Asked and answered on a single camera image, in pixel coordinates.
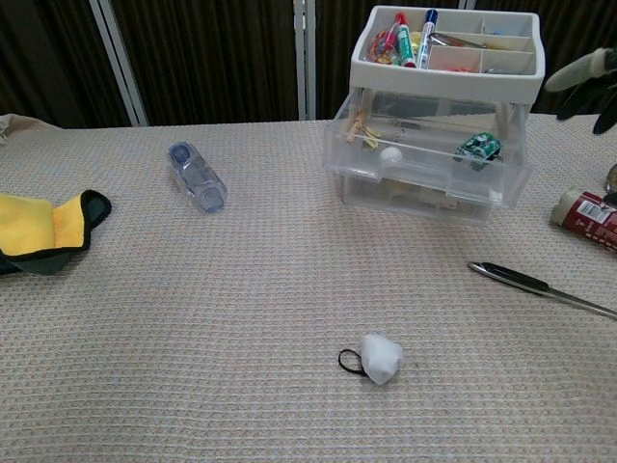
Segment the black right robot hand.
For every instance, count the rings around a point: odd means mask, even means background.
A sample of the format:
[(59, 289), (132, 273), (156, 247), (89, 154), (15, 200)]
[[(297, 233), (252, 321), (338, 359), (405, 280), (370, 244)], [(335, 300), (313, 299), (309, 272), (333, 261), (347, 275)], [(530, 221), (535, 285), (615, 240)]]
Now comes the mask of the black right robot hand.
[(544, 85), (556, 94), (572, 89), (557, 111), (556, 118), (566, 121), (594, 98), (602, 99), (602, 108), (593, 126), (602, 135), (616, 125), (616, 48), (597, 48), (556, 71)]

